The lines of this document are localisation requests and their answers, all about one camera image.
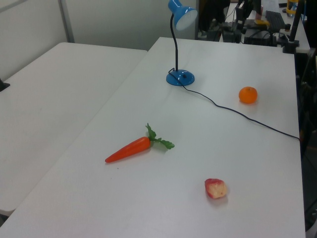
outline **lamp shade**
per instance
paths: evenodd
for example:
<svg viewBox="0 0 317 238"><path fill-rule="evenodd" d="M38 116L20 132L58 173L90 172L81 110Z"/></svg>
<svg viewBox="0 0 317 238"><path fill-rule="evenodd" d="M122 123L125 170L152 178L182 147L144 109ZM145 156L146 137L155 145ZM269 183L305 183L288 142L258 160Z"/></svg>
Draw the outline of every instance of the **lamp shade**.
<svg viewBox="0 0 317 238"><path fill-rule="evenodd" d="M170 0L168 2L168 8L174 14L174 25L178 31L189 27L198 15L196 9L189 6L183 6L179 0Z"/></svg>

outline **lamp base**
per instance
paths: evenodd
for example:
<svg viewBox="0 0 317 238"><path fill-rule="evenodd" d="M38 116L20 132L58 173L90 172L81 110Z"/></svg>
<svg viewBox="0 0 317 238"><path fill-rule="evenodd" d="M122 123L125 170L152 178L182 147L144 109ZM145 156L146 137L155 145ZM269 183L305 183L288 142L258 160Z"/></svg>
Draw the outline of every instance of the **lamp base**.
<svg viewBox="0 0 317 238"><path fill-rule="evenodd" d="M171 71L167 76L166 76L166 81L174 86L186 86L189 84L192 84L195 81L195 77L191 72L188 72L183 69L179 69L178 71L174 70Z"/></svg>

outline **lamp gooseneck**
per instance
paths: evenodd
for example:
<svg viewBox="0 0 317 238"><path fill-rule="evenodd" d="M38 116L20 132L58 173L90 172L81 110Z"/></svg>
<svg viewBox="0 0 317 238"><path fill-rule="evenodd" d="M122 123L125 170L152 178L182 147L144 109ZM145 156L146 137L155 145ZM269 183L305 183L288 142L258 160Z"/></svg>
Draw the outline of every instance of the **lamp gooseneck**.
<svg viewBox="0 0 317 238"><path fill-rule="evenodd" d="M172 17L170 18L170 30L172 32L172 36L175 43L175 60L176 60L175 70L178 71L178 47L177 47L177 41L176 41L174 30L173 30L173 19L174 19L174 14L172 14Z"/></svg>

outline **green leaves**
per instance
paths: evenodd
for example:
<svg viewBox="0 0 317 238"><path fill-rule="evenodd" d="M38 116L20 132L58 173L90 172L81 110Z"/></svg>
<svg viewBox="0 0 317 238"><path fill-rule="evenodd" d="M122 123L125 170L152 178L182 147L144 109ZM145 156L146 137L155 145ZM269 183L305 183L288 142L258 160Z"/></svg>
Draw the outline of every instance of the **green leaves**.
<svg viewBox="0 0 317 238"><path fill-rule="evenodd" d="M175 145L170 142L170 141L167 141L167 140L162 140L162 138L159 138L159 139L156 139L156 133L151 129L151 127L149 126L149 124L147 124L145 126L148 131L149 131L149 139L150 141L157 141L157 142L160 142L161 144L163 144L168 150L170 150L171 148L174 148Z"/></svg>
<svg viewBox="0 0 317 238"><path fill-rule="evenodd" d="M149 124L147 124L145 127L146 127L146 128L148 129L148 131L149 131L149 139L150 139L150 140L155 139L155 137L156 137L157 134L156 134L154 131L152 131L152 129L151 129L151 127L149 126Z"/></svg>

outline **keyboard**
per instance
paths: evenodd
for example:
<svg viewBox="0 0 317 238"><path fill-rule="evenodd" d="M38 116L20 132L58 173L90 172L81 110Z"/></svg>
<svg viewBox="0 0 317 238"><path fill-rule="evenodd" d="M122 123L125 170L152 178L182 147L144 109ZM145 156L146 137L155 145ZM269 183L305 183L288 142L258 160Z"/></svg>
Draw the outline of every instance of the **keyboard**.
<svg viewBox="0 0 317 238"><path fill-rule="evenodd" d="M271 32L279 32L280 29L285 29L285 22L281 13L274 11L266 11L265 16L269 22L269 29Z"/></svg>

